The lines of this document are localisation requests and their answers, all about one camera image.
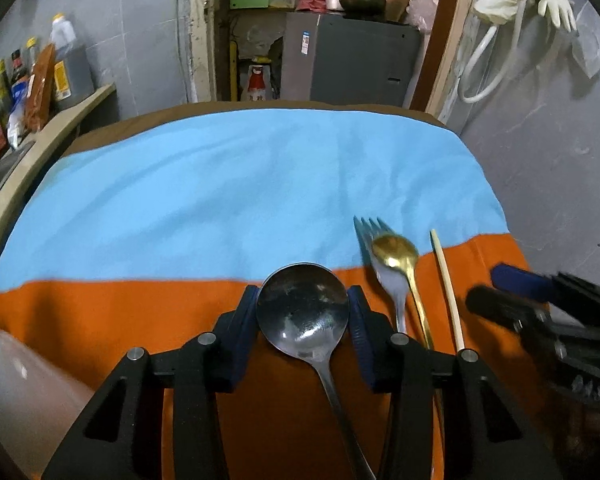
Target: plastic jug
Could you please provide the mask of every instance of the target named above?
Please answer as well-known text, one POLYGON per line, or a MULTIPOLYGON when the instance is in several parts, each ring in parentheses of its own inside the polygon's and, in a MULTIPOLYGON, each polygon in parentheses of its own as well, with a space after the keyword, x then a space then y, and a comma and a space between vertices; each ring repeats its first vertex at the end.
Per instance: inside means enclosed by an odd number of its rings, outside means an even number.
POLYGON ((87 51, 64 14, 54 16, 50 39, 56 48, 55 101, 58 109, 66 110, 95 92, 87 51))

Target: silver ladle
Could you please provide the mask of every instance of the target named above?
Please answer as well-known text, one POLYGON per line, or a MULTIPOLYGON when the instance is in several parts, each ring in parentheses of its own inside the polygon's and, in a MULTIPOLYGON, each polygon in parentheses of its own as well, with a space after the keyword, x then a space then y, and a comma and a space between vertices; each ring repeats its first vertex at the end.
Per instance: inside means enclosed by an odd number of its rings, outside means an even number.
POLYGON ((356 480, 375 480, 344 413, 329 360, 349 322, 347 290, 329 269, 293 264, 262 284, 256 316, 264 337, 281 352, 309 363, 318 373, 336 416, 356 480))

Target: white hose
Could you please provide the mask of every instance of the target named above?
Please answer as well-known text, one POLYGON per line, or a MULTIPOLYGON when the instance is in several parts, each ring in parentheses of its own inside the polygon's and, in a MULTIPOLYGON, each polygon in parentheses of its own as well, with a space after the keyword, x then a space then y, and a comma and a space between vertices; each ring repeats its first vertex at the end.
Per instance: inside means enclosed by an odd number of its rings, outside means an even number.
POLYGON ((509 53, 507 54, 507 59, 505 59, 504 63, 502 64, 502 68, 498 72, 498 75, 494 77, 493 81, 491 81, 491 83, 489 83, 481 92, 477 93, 472 97, 467 97, 466 91, 467 87, 469 86, 469 74, 474 69, 475 64, 478 63, 480 56, 484 54, 484 51, 486 50, 487 46, 491 43, 491 41, 493 41, 493 38, 496 35, 496 31, 498 30, 499 25, 491 25, 491 27, 489 27, 489 30, 482 38, 482 41, 475 49, 474 53, 471 54, 471 57, 469 58, 469 61, 466 64, 466 67, 464 68, 464 71, 462 72, 462 75, 460 76, 460 81, 458 83, 458 96, 460 97, 460 100, 462 102, 477 103, 478 101, 481 101, 496 89, 496 86, 500 84, 500 82, 506 75, 511 64, 515 60, 516 51, 518 50, 518 40, 520 38, 520 29, 522 28, 522 17, 525 13, 527 1, 528 0, 519 0, 518 2, 518 12, 516 13, 516 20, 513 25, 513 38, 511 40, 511 47, 509 49, 509 53))

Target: silver fork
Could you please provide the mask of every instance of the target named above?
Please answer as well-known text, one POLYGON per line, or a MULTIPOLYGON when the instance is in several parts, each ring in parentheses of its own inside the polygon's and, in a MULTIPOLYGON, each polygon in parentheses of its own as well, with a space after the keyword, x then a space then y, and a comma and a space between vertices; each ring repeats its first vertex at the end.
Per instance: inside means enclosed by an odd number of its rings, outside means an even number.
POLYGON ((389 229, 388 225, 382 222, 381 219, 378 219, 378 221, 375 222, 371 218, 366 221, 363 218, 358 219, 357 217, 353 217, 353 225, 358 233, 358 237, 365 246, 369 259, 371 260, 371 266, 376 273, 376 278, 378 278, 378 282, 380 282, 382 288, 384 288, 394 302, 396 330, 406 334, 407 323, 404 317, 404 303, 409 292, 407 278, 405 278, 401 272, 380 263, 371 250, 373 239, 387 232, 391 232, 391 229, 389 229))

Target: orange cloth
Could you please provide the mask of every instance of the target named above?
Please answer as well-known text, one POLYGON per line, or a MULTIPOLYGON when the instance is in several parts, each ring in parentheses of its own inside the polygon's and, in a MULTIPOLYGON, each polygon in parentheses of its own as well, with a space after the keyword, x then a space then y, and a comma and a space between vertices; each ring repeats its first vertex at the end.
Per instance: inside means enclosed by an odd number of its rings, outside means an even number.
MULTIPOLYGON (((526 267, 510 235, 480 235, 445 250, 455 294, 490 283, 500 262, 526 267)), ((361 285, 371 308, 394 318, 388 297, 369 269, 337 270, 346 286, 361 285)), ((442 281, 433 253, 416 269, 418 288, 436 350, 454 353, 442 281)), ((0 294, 0 328, 53 364, 97 388, 126 350, 179 348, 211 330, 222 312, 233 310, 243 282, 35 282, 0 294)), ((459 301, 465 344, 480 353, 536 418, 544 402, 542 381, 520 342, 503 328, 469 314, 459 301)), ((411 335, 422 341, 413 301, 411 335)), ((377 471, 388 413, 388 396, 374 395, 360 377, 348 337, 333 354, 332 369, 342 404, 373 470, 377 471)), ((164 478, 173 478, 171 395, 166 395, 164 478)), ((344 446, 320 381, 311 368, 281 354, 260 335, 244 380, 231 395, 218 395, 224 452, 236 480, 350 478, 344 446)), ((440 443, 434 446, 434 477, 442 478, 440 443)))

